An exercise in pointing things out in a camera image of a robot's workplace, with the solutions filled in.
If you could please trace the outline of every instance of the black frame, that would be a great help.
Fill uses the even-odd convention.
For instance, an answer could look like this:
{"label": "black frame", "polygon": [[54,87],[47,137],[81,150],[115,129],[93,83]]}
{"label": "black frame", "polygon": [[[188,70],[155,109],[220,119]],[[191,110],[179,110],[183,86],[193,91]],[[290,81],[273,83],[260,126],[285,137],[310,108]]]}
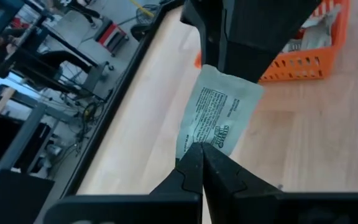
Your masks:
{"label": "black frame", "polygon": [[129,85],[131,84],[137,69],[143,61],[145,54],[147,53],[151,42],[153,41],[155,34],[157,33],[162,21],[167,13],[173,9],[176,9],[184,4],[185,0],[172,0],[160,6],[158,12],[155,15],[153,23],[150,25],[150,30],[147,35],[140,41],[139,46],[132,57],[129,65],[122,75],[121,82],[117,85],[117,91],[113,93],[108,99],[106,110],[103,111],[101,119],[97,123],[96,131],[92,134],[84,153],[81,155],[79,162],[77,163],[73,174],[70,177],[65,189],[63,190],[60,198],[75,195],[80,188],[82,180],[84,179],[89,166],[98,150],[104,135],[106,134],[112,119],[117,113],[117,110],[124,98]]}

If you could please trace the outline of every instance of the white packet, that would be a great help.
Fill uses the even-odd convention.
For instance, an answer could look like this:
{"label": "white packet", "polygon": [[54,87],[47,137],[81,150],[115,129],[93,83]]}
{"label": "white packet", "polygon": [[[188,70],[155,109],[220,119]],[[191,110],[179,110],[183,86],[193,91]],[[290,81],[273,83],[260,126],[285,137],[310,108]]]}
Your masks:
{"label": "white packet", "polygon": [[176,158],[194,142],[230,155],[262,97],[262,86],[203,65],[180,125]]}

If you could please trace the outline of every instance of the orange basket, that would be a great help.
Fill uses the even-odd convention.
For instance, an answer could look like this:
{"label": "orange basket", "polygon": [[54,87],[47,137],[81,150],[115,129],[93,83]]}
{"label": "orange basket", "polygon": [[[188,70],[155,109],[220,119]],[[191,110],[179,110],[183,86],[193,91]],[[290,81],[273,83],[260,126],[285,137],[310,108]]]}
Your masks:
{"label": "orange basket", "polygon": [[[260,81],[313,80],[330,76],[335,56],[346,40],[349,0],[323,0],[311,15],[311,17],[323,15],[336,4],[341,5],[341,11],[332,27],[333,45],[320,49],[279,54]],[[195,66],[201,68],[201,52],[196,57]]]}

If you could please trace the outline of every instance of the workbench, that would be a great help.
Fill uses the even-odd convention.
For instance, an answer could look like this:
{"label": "workbench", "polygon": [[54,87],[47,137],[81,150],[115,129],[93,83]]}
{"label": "workbench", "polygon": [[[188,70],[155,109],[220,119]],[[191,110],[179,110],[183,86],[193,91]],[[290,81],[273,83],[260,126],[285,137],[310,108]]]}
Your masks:
{"label": "workbench", "polygon": [[[262,83],[264,96],[231,154],[284,191],[358,191],[358,2],[351,7],[332,76]],[[180,122],[200,72],[193,65],[198,31],[179,21],[180,12],[161,21],[77,179],[77,194],[148,194],[174,168]]]}

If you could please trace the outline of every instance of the yellow cable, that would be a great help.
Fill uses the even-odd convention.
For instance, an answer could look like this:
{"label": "yellow cable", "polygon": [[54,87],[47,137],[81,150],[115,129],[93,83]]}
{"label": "yellow cable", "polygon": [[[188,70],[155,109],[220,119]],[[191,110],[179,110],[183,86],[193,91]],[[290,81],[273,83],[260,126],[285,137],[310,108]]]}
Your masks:
{"label": "yellow cable", "polygon": [[150,17],[154,17],[154,14],[152,14],[149,10],[143,8],[139,3],[135,2],[135,0],[130,0],[136,7],[138,7],[142,12],[146,13]]}

